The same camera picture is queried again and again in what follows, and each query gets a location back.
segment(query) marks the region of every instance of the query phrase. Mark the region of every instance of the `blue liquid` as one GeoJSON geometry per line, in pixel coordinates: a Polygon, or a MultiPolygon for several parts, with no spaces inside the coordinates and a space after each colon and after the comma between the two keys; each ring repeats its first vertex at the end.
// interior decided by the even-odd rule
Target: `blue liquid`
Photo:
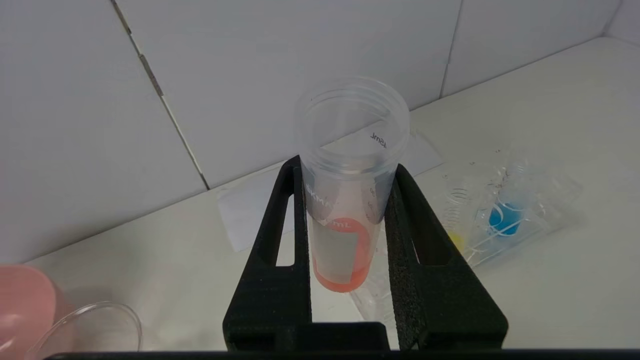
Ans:
{"type": "Polygon", "coordinates": [[[489,216],[489,225],[496,230],[499,238],[513,236],[520,227],[519,221],[522,219],[522,211],[516,206],[501,202],[496,202],[489,216]]]}

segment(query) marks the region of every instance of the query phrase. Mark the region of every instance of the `clear plastic tube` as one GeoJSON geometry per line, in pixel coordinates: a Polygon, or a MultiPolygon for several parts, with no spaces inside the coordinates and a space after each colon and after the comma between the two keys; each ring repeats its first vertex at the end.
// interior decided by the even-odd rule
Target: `clear plastic tube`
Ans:
{"type": "Polygon", "coordinates": [[[373,79],[328,81],[296,103],[314,273],[329,290],[367,277],[409,120],[402,97],[373,79]]]}

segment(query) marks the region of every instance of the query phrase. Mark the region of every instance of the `white label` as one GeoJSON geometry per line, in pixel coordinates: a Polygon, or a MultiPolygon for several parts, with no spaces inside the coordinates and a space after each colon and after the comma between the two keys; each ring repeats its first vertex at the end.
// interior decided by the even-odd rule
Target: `white label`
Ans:
{"type": "Polygon", "coordinates": [[[358,233],[331,230],[312,218],[312,249],[316,270],[336,284],[349,284],[356,258],[358,233]]]}

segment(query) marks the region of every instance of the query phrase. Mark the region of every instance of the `yellow liquid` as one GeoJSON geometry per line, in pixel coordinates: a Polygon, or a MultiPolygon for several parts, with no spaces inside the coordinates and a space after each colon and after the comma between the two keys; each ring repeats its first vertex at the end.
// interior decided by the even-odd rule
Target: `yellow liquid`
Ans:
{"type": "Polygon", "coordinates": [[[453,245],[455,245],[456,248],[458,248],[458,251],[462,253],[462,251],[465,250],[465,240],[460,235],[454,232],[450,232],[447,234],[449,235],[451,242],[453,242],[453,245]]]}

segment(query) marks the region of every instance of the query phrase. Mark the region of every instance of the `clear plastic rim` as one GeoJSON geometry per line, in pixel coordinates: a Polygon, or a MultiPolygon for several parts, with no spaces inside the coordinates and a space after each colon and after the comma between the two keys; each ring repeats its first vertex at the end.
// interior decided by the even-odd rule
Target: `clear plastic rim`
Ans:
{"type": "Polygon", "coordinates": [[[90,311],[95,311],[98,309],[104,309],[106,307],[112,307],[114,309],[118,309],[123,313],[127,314],[127,316],[129,316],[129,318],[133,320],[133,322],[136,324],[136,331],[138,332],[138,346],[136,348],[136,351],[140,351],[140,348],[142,347],[142,324],[136,312],[133,311],[133,309],[131,309],[129,306],[125,304],[120,304],[120,303],[111,302],[111,301],[100,301],[100,302],[85,305],[76,310],[73,310],[71,313],[65,315],[62,319],[58,320],[58,322],[56,322],[51,327],[51,329],[47,330],[47,332],[45,332],[45,334],[42,335],[42,337],[40,337],[40,339],[35,343],[35,345],[33,345],[26,352],[25,359],[34,360],[35,359],[34,356],[38,353],[38,351],[40,351],[40,349],[42,348],[42,345],[44,345],[44,343],[47,341],[49,336],[51,336],[51,334],[56,332],[62,325],[65,325],[67,322],[70,322],[75,318],[77,318],[78,316],[81,316],[85,313],[88,313],[90,311]]]}
{"type": "Polygon", "coordinates": [[[334,173],[336,175],[355,175],[355,174],[367,174],[375,171],[376,169],[385,167],[386,165],[397,162],[409,140],[409,109],[406,105],[406,102],[402,98],[402,96],[395,91],[391,86],[382,83],[381,81],[361,77],[346,77],[346,78],[337,78],[337,79],[329,79],[322,83],[313,86],[306,90],[298,101],[296,101],[295,106],[295,137],[296,137],[296,145],[298,148],[298,152],[300,153],[303,159],[311,161],[313,164],[317,165],[319,168],[334,173]],[[381,97],[384,101],[387,101],[388,104],[383,104],[386,107],[386,110],[390,113],[394,114],[394,118],[397,119],[397,123],[400,128],[401,139],[396,142],[389,149],[380,149],[376,152],[372,152],[366,155],[340,155],[335,154],[333,152],[324,150],[324,149],[309,149],[304,144],[312,143],[312,139],[309,138],[308,133],[305,131],[305,125],[301,120],[305,118],[305,114],[308,110],[313,108],[313,106],[319,104],[313,103],[313,98],[320,97],[325,94],[329,94],[331,92],[336,92],[340,90],[347,90],[347,86],[352,89],[362,89],[365,91],[369,91],[372,94],[375,94],[381,97]],[[377,164],[375,167],[370,168],[359,168],[355,170],[350,170],[346,168],[345,164],[354,163],[356,161],[362,161],[366,159],[376,159],[381,154],[385,154],[386,160],[382,165],[377,164]]]}

